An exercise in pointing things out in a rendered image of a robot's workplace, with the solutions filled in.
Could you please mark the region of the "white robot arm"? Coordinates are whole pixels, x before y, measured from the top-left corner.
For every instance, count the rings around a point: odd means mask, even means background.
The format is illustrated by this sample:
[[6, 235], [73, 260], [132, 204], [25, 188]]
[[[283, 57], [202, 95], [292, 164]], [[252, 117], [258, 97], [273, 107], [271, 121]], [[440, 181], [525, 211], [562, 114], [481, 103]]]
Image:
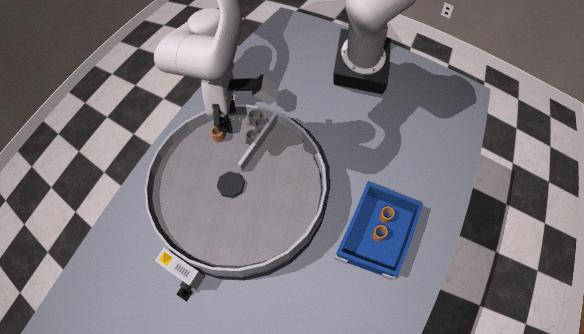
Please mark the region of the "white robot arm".
[[[386, 60], [383, 47], [387, 23], [415, 1], [346, 0], [349, 33], [341, 51], [345, 65], [361, 75], [381, 70]], [[231, 71], [242, 32], [241, 7], [239, 0], [216, 2], [219, 9], [195, 12], [160, 41], [154, 52], [159, 70], [208, 81], [219, 80]], [[277, 100], [278, 88], [262, 74], [258, 78], [230, 79], [227, 91], [252, 91], [252, 95], [271, 105]]]

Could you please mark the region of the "grey metal bushing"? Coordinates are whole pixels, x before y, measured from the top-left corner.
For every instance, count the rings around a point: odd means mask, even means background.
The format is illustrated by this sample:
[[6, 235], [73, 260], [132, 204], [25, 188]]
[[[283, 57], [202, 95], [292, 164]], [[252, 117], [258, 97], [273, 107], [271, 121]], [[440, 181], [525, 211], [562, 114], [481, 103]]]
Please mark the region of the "grey metal bushing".
[[[259, 116], [258, 116], [258, 115], [259, 115]], [[254, 116], [258, 116], [258, 117], [256, 117], [256, 118], [252, 118], [252, 117], [254, 117]], [[255, 121], [257, 118], [259, 118], [259, 117], [261, 117], [261, 112], [260, 112], [260, 110], [258, 110], [258, 109], [252, 109], [252, 110], [250, 110], [250, 111], [248, 112], [248, 119], [249, 119], [249, 123], [250, 123], [251, 125], [254, 125], [254, 121]]]
[[[258, 132], [258, 130], [256, 130], [256, 129], [249, 129], [249, 130], [247, 130], [247, 131], [246, 131], [246, 133], [245, 133], [245, 136], [246, 136], [246, 141], [247, 141], [247, 143], [248, 143], [249, 145], [251, 145], [251, 144], [252, 144], [252, 142], [253, 142], [253, 141], [254, 141], [254, 140], [257, 138], [257, 136], [258, 136], [258, 135], [259, 135], [259, 132]], [[255, 138], [253, 138], [253, 139], [250, 139], [250, 138], [248, 138], [247, 136], [248, 136], [248, 137], [251, 137], [251, 136], [256, 136], [256, 137], [255, 137]]]
[[[266, 125], [265, 123], [267, 124], [267, 120], [266, 120], [266, 118], [263, 118], [263, 117], [259, 117], [259, 118], [257, 118], [257, 119], [254, 121], [254, 126], [255, 126], [255, 129], [256, 129], [256, 130], [258, 130], [258, 132], [260, 133], [260, 132], [261, 132], [261, 130], [262, 130], [264, 127], [265, 127], [265, 125]], [[258, 127], [259, 125], [264, 125], [264, 126], [262, 126], [262, 127]]]

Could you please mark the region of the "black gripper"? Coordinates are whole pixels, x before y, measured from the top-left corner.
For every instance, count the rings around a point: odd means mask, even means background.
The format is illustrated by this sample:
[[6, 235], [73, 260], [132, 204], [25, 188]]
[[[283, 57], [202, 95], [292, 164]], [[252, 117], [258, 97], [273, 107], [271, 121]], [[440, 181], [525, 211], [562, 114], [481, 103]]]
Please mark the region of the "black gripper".
[[[207, 81], [201, 79], [202, 95], [206, 113], [208, 116], [212, 116], [212, 113], [214, 112], [214, 126], [220, 126], [218, 127], [219, 132], [232, 132], [232, 125], [228, 118], [228, 113], [235, 113], [236, 108], [234, 100], [232, 100], [233, 91], [229, 92], [227, 91], [227, 88], [230, 79], [234, 79], [233, 68], [219, 80]], [[220, 111], [221, 114], [224, 114], [225, 118], [220, 117]]]

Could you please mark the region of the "bronze bushing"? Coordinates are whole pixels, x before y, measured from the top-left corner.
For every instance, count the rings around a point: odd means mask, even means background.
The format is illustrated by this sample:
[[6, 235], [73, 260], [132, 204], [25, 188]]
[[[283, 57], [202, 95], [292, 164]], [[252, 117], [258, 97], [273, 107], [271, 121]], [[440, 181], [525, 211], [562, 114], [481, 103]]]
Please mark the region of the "bronze bushing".
[[223, 133], [223, 132], [220, 132], [221, 134], [219, 134], [219, 135], [215, 135], [215, 134], [217, 134], [217, 133], [219, 133], [219, 132], [218, 132], [218, 127], [217, 127], [217, 126], [214, 126], [214, 127], [212, 128], [212, 130], [211, 130], [211, 134], [212, 134], [213, 140], [214, 140], [214, 141], [216, 141], [216, 142], [221, 142], [221, 141], [223, 141], [223, 140], [225, 139], [225, 133]]
[[[382, 231], [382, 232], [383, 232], [383, 234], [384, 234], [385, 236], [383, 236], [383, 237], [379, 237], [379, 236], [377, 236], [377, 235], [376, 235], [376, 231], [377, 231], [377, 230], [380, 230], [380, 231]], [[388, 231], [387, 231], [387, 228], [386, 228], [385, 226], [383, 226], [383, 225], [379, 225], [379, 226], [377, 226], [377, 227], [374, 229], [374, 231], [373, 231], [373, 233], [372, 233], [372, 238], [373, 238], [375, 241], [379, 242], [379, 241], [382, 241], [382, 240], [383, 240], [383, 239], [386, 237], [387, 233], [388, 233]]]
[[[384, 217], [383, 212], [388, 212], [390, 214], [390, 218]], [[394, 216], [394, 210], [391, 207], [384, 207], [379, 215], [379, 219], [383, 223], [388, 223], [391, 221], [393, 216]]]

